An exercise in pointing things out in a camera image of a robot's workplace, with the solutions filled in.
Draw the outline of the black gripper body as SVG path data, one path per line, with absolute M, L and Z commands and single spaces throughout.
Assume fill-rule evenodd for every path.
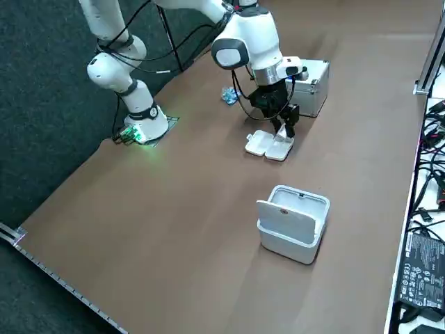
M 264 117 L 276 116 L 289 103 L 286 81 L 281 80 L 268 86 L 258 86 L 249 95 L 251 106 L 259 109 Z

